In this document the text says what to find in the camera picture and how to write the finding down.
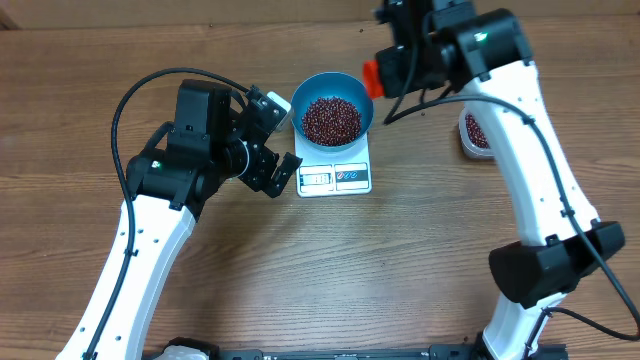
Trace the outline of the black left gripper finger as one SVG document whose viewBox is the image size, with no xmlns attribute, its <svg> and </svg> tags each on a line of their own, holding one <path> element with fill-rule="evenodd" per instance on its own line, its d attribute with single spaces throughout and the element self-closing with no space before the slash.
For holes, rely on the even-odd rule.
<svg viewBox="0 0 640 360">
<path fill-rule="evenodd" d="M 276 104 L 267 98 L 267 93 L 252 85 L 246 93 L 249 123 L 261 131 L 271 134 L 275 131 L 277 120 L 273 110 Z"/>
<path fill-rule="evenodd" d="M 300 167 L 302 161 L 302 158 L 287 152 L 281 164 L 274 170 L 263 192 L 270 198 L 280 196 L 293 173 Z"/>
</svg>

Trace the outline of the orange scoop with blue handle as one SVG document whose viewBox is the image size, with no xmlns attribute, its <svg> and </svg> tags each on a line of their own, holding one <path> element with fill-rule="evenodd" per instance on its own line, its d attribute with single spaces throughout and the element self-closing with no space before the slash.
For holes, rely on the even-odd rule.
<svg viewBox="0 0 640 360">
<path fill-rule="evenodd" d="M 363 64 L 362 82 L 371 99 L 385 96 L 384 86 L 379 74 L 379 64 L 376 60 L 368 60 Z"/>
</svg>

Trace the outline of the clear plastic bean container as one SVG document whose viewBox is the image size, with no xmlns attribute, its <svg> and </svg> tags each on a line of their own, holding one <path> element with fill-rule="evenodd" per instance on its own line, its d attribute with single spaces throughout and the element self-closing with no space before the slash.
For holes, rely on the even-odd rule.
<svg viewBox="0 0 640 360">
<path fill-rule="evenodd" d="M 463 152 L 469 157 L 473 159 L 479 160 L 492 160 L 494 158 L 493 152 L 491 148 L 489 149 L 481 149 L 474 146 L 467 135 L 466 126 L 465 126 L 465 116 L 471 113 L 467 109 L 464 109 L 459 116 L 459 133 L 461 138 L 461 144 Z"/>
</svg>

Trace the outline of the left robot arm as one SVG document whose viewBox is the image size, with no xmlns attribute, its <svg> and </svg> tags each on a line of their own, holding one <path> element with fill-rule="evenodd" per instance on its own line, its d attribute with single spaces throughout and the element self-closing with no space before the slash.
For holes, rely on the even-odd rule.
<svg viewBox="0 0 640 360">
<path fill-rule="evenodd" d="M 127 166 L 112 249 L 59 358 L 141 357 L 167 276 L 205 202 L 231 178 L 275 198 L 300 166 L 300 158 L 265 145 L 292 115 L 291 104 L 275 92 L 182 82 L 174 120 Z"/>
</svg>

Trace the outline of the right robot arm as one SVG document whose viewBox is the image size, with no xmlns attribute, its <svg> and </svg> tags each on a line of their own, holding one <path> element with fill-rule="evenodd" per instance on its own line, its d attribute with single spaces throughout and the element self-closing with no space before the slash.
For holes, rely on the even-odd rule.
<svg viewBox="0 0 640 360">
<path fill-rule="evenodd" d="M 371 97 L 401 102 L 443 89 L 483 131 L 512 198 L 519 238 L 490 253 L 500 296 L 471 359 L 563 359 L 538 343 L 579 281 L 625 243 L 580 189 L 544 105 L 533 52 L 507 9 L 480 14 L 469 1 L 386 1 L 375 13 L 391 47 L 363 68 Z"/>
</svg>

